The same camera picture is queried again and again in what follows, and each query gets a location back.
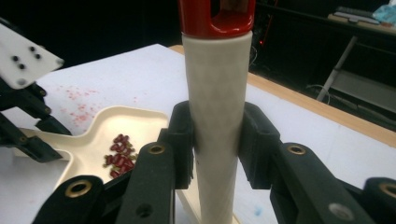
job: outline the metal stand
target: metal stand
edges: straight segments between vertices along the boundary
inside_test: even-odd
[[[350,39],[348,45],[346,46],[346,49],[344,50],[344,53],[341,55],[340,60],[338,60],[338,63],[335,65],[334,69],[327,78],[323,86],[323,89],[320,91],[317,97],[317,100],[322,101],[326,93],[329,92],[330,86],[334,83],[335,79],[340,73],[341,67],[343,66],[345,60],[347,59],[347,56],[349,55],[350,51],[352,51],[353,47],[355,46],[357,40],[358,37],[355,35]]]

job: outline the red cap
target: red cap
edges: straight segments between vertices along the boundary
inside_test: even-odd
[[[200,38],[228,38],[251,30],[256,0],[219,0],[220,11],[211,17],[211,0],[178,0],[181,32]]]

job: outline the white cylinder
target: white cylinder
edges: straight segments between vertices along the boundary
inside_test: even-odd
[[[228,224],[233,220],[251,36],[251,32],[228,39],[182,36],[201,219],[205,224]]]

